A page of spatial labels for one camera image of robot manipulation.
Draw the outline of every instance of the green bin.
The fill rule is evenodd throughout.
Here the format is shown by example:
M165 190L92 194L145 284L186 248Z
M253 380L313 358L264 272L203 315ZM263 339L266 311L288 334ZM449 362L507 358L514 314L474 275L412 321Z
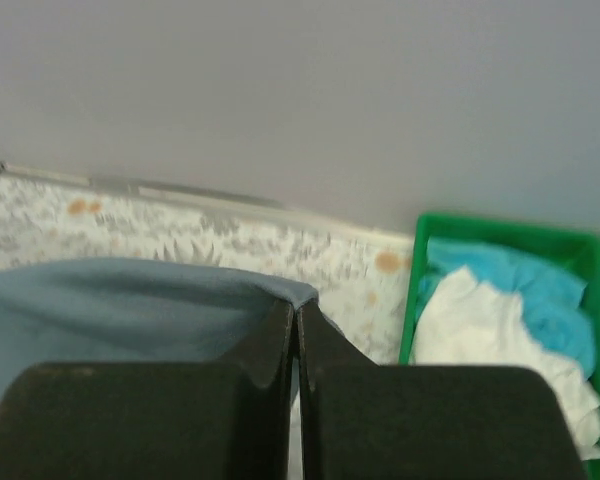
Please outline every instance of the green bin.
M581 307L593 321L597 347L596 370L590 381L600 395L600 237L579 231L504 222L444 213L428 213L418 220L411 281L407 296L400 363L406 364L415 331L418 284L427 270L430 237L488 242L544 257L587 282ZM587 462L589 476L600 480L600 460Z

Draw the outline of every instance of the cloth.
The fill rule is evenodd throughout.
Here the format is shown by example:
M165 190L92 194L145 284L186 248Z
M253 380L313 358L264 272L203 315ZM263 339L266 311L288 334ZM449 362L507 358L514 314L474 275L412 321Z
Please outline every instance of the cloth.
M520 292L524 322L544 348L577 361L586 378L595 369L596 345L589 317L579 310L583 280L548 261L512 248L432 238L427 244L431 269L419 285L422 312L438 283L467 266L479 282L502 292Z
M600 397L579 365L529 335L520 294L479 283L467 267L439 283L416 327L410 362L535 370L555 392L580 457L600 458Z
M317 291L216 267L89 259L0 272L0 399L45 361L204 361L264 320L276 299L296 309Z

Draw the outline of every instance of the blue-gray fabric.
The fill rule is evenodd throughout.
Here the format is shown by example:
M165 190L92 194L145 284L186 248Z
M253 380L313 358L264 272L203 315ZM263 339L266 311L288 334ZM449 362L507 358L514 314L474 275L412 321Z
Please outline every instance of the blue-gray fabric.
M0 398L45 361L205 361L261 322L296 309L310 285L241 270L88 259L0 272Z

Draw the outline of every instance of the blue cloth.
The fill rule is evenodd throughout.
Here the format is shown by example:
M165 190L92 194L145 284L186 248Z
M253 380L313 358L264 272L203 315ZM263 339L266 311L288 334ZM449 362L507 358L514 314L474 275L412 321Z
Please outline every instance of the blue cloth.
M0 272L0 399L46 361L204 361L264 320L296 309L310 285L216 267L132 259L48 263Z
M591 320L578 308L586 283L540 257L512 248L431 238L429 272L419 288L417 316L439 281L467 266L479 282L523 298L524 322L542 345L576 360L586 378L593 374L596 347Z

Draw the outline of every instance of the floral pattern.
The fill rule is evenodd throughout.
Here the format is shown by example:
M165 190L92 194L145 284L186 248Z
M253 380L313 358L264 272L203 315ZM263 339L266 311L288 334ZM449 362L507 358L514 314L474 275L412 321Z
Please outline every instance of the floral pattern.
M299 280L318 289L325 314L379 363L398 358L411 248L411 242L395 248L226 211L0 176L0 269L125 256ZM301 478L299 438L296 402L290 478Z

